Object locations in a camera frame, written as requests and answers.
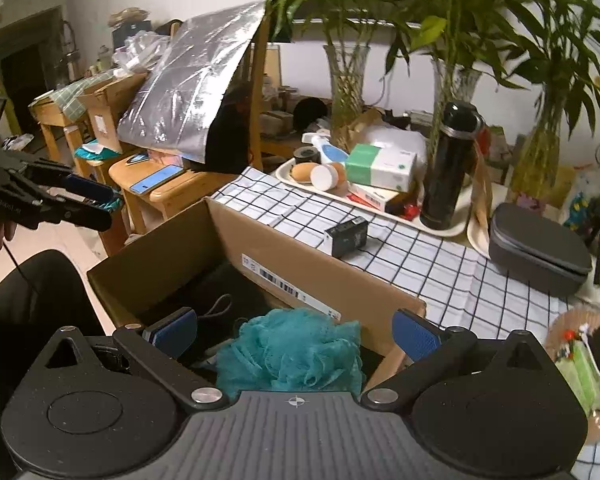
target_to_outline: red object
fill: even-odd
[[[404,214],[402,218],[405,220],[413,220],[420,214],[420,208],[415,204],[405,204],[404,205]]]
[[[373,204],[370,204],[366,200],[360,198],[358,195],[354,195],[353,193],[349,193],[347,195],[347,198],[357,204],[366,205],[367,207],[370,207],[371,209],[376,209],[377,211],[380,211],[376,206],[374,206]]]
[[[564,331],[564,340],[565,341],[573,341],[574,339],[577,338],[577,334],[575,332],[575,330],[565,330]]]
[[[480,147],[480,153],[482,153],[482,156],[489,155],[489,148],[491,147],[491,130],[488,126],[485,126],[480,130],[480,132],[478,132],[475,140],[478,142],[478,147]]]

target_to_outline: white plate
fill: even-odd
[[[375,213],[377,215],[383,216],[385,218],[389,218],[391,220],[395,220],[400,222],[401,224],[408,225],[410,227],[416,228],[420,231],[432,234],[434,236],[439,236],[440,238],[451,238],[454,236],[458,236],[462,234],[464,228],[466,226],[467,216],[469,215],[470,207],[471,207],[471,190],[472,186],[465,187],[458,197],[458,203],[456,204],[456,211],[454,212],[454,216],[451,221],[451,227],[444,231],[436,231],[424,225],[420,222],[420,218],[415,218],[412,221],[405,220],[403,218],[391,215],[389,213],[385,213],[384,211],[378,211],[370,206],[365,206],[363,204],[359,204],[358,202],[353,202],[347,198],[349,194],[349,189],[347,189],[347,184],[344,183],[341,186],[338,186],[336,189],[331,189],[329,191],[320,191],[315,189],[311,184],[300,184],[291,178],[289,175],[291,168],[294,166],[295,161],[293,159],[286,161],[282,166],[280,166],[276,170],[276,178],[289,186],[294,186],[299,189],[309,191],[311,193],[315,193],[318,195],[325,196],[327,198],[331,198],[332,200],[337,200],[339,202],[345,203],[347,205],[357,207],[360,209],[364,209],[365,211],[369,211],[370,213]]]

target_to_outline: doorway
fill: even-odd
[[[38,123],[29,112],[29,104],[47,91],[42,59],[37,45],[31,45],[5,57],[1,62],[2,83],[13,102],[23,133],[35,133]]]
[[[29,105],[60,81],[61,25],[62,12],[56,7],[0,27],[0,83],[13,102],[22,133],[34,136],[26,147],[28,152],[45,147]],[[54,135],[61,138],[62,128]]]

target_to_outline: tape roll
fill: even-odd
[[[316,162],[320,164],[320,151],[313,146],[298,148],[294,151],[294,159],[296,160],[296,164],[302,164],[303,162]]]

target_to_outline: white lid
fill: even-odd
[[[319,191],[328,191],[338,185],[338,171],[329,164],[311,170],[311,183]]]

